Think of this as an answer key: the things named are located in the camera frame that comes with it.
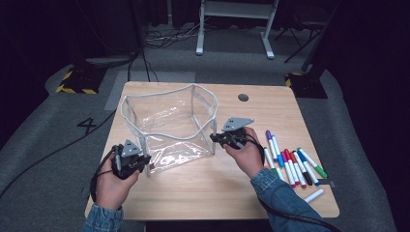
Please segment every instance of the purple marker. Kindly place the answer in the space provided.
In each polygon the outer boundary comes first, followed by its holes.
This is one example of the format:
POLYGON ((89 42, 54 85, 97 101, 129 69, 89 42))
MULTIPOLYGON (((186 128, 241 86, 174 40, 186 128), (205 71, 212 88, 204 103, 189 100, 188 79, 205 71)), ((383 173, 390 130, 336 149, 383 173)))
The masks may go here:
POLYGON ((274 155, 274 161, 278 161, 278 154, 275 150, 274 140, 272 140, 272 135, 269 130, 266 130, 266 138, 269 142, 269 147, 271 147, 272 154, 274 155))

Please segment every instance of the denim jacket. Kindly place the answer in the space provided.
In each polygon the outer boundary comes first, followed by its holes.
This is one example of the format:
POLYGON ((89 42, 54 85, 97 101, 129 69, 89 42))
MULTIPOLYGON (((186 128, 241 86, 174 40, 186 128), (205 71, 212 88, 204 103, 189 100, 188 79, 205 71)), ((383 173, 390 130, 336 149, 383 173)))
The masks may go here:
MULTIPOLYGON (((269 169, 261 170, 250 183, 257 196, 269 207, 283 213, 321 219, 305 200, 300 198, 289 184, 277 178, 269 169)), ((293 219, 274 216, 267 212, 269 222, 275 231, 330 231, 320 225, 300 222, 293 219)), ((120 231, 123 220, 123 210, 111 211, 93 205, 82 228, 83 232, 90 231, 120 231)))

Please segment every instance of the black cable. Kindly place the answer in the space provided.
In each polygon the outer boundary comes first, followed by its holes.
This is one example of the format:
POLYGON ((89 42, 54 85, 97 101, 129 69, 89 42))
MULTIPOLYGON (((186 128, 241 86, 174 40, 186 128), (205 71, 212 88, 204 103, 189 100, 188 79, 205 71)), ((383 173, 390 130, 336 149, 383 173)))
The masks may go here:
POLYGON ((91 198, 93 199, 93 202, 96 202, 96 200, 97 200, 97 194, 96 194, 96 192, 97 192, 97 178, 99 178, 99 176, 104 174, 104 173, 112 171, 112 170, 110 170, 110 171, 100 173, 100 170, 102 169, 102 167, 105 164, 106 160, 108 160, 108 158, 111 156, 111 154, 113 152, 115 152, 116 149, 117 149, 117 146, 113 146, 111 148, 111 150, 105 155, 105 157, 102 159, 99 166, 97 167, 97 170, 93 175, 93 178, 91 179, 91 182, 90 182, 90 195, 91 195, 91 198))
POLYGON ((191 37, 193 37, 193 33, 198 30, 197 25, 191 27, 190 29, 178 29, 177 33, 173 34, 173 35, 169 35, 170 32, 168 32, 166 35, 162 35, 161 32, 159 31, 153 31, 150 33, 159 33, 158 36, 156 37, 150 37, 147 36, 148 39, 146 41, 155 41, 156 39, 161 40, 161 44, 152 44, 152 43, 146 43, 146 46, 149 48, 167 48, 177 42, 182 42, 182 41, 186 41, 188 39, 190 39, 191 37))
POLYGON ((119 66, 123 66, 128 64, 130 61, 132 61, 135 55, 131 54, 129 55, 129 57, 127 59, 123 59, 123 60, 118 60, 118 61, 110 61, 110 62, 93 62, 93 61, 89 61, 86 60, 87 63, 89 63, 90 65, 93 65, 95 68, 99 68, 99 69, 110 69, 110 68, 115 68, 115 67, 119 67, 119 66))
POLYGON ((96 38, 102 43, 102 45, 107 48, 108 50, 116 53, 116 54, 121 54, 121 55, 129 55, 128 53, 124 53, 122 51, 117 51, 116 49, 120 50, 119 48, 112 48, 110 46, 108 46, 100 37, 100 35, 97 33, 97 31, 94 29, 90 19, 88 18, 87 14, 84 12, 84 9, 81 7, 81 5, 79 4, 78 0, 75 0, 76 5, 78 6, 78 8, 80 9, 82 15, 85 17, 85 20, 87 21, 88 25, 90 26, 91 30, 93 31, 94 35, 96 36, 96 38))
POLYGON ((142 58, 144 59, 145 71, 147 72, 148 82, 151 82, 150 73, 148 72, 148 67, 147 67, 147 61, 145 59, 144 49, 142 49, 142 58))
POLYGON ((97 130, 98 128, 100 128, 104 123, 106 123, 106 122, 108 121, 108 119, 109 119, 112 115, 115 114, 115 111, 116 111, 116 110, 114 110, 110 115, 108 115, 108 117, 107 117, 104 121, 102 121, 102 123, 100 123, 98 126, 94 127, 92 130, 90 130, 89 133, 84 134, 83 136, 79 137, 78 139, 74 140, 73 142, 71 142, 71 143, 69 143, 69 144, 67 144, 67 145, 65 145, 65 146, 63 146, 63 147, 61 147, 61 148, 55 150, 54 152, 52 152, 52 153, 50 153, 50 154, 44 156, 43 158, 41 158, 41 159, 35 161, 35 162, 32 163, 30 166, 26 167, 23 171, 21 171, 20 173, 18 173, 18 175, 15 176, 15 178, 12 179, 12 180, 6 185, 6 187, 1 191, 1 193, 0 193, 0 200, 1 200, 1 198, 3 197, 3 195, 6 193, 6 191, 12 186, 12 184, 14 184, 15 181, 17 181, 18 178, 20 178, 24 173, 26 173, 28 170, 30 170, 32 167, 36 166, 36 165, 39 164, 40 162, 42 162, 42 161, 48 159, 49 157, 51 157, 51 156, 57 154, 58 152, 60 152, 60 151, 62 151, 62 150, 64 150, 64 149, 66 149, 66 148, 68 148, 68 147, 74 145, 76 142, 80 141, 81 139, 83 139, 83 138, 87 137, 88 135, 90 135, 92 132, 96 131, 96 130, 97 130))
POLYGON ((131 81, 131 66, 132 66, 132 63, 135 59, 136 59, 136 55, 129 62, 127 81, 131 81))
POLYGON ((160 80, 158 79, 157 74, 153 71, 153 68, 151 67, 151 63, 148 62, 146 59, 144 59, 144 62, 148 63, 148 67, 150 67, 150 71, 155 75, 155 78, 157 79, 157 82, 160 82, 160 80))
POLYGON ((340 232, 339 229, 337 229, 333 225, 331 225, 331 224, 329 224, 329 223, 327 223, 323 220, 312 218, 312 217, 303 217, 303 216, 290 215, 290 214, 287 214, 287 213, 284 213, 284 212, 281 212, 281 211, 274 210, 271 207, 269 207, 267 204, 265 204, 265 202, 263 202, 259 198, 258 198, 258 200, 259 200, 260 204, 263 206, 263 208, 265 208, 266 211, 270 212, 273 215, 276 215, 276 216, 279 216, 279 217, 282 217, 282 218, 294 219, 294 220, 298 220, 298 221, 302 221, 302 222, 321 225, 323 227, 326 227, 326 228, 330 229, 331 231, 340 232))

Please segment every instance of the person's left hand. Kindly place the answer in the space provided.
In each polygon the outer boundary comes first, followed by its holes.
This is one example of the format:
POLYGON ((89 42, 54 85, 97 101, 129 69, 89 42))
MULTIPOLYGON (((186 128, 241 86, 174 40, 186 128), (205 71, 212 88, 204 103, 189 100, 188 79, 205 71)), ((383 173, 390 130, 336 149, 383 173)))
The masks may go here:
POLYGON ((126 201, 131 187, 138 180, 139 170, 132 173, 126 180, 121 180, 110 171, 112 170, 111 163, 114 157, 115 154, 112 154, 106 160, 100 172, 103 174, 97 179, 96 205, 117 211, 126 201))

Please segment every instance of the clear plastic bag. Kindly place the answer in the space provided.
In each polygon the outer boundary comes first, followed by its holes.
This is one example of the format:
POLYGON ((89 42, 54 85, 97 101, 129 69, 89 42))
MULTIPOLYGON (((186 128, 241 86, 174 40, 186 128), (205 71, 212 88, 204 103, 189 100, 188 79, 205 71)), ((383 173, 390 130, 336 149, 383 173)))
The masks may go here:
POLYGON ((174 91, 126 95, 121 114, 144 156, 150 155, 147 175, 190 160, 213 155, 219 103, 209 90, 191 84, 174 91))

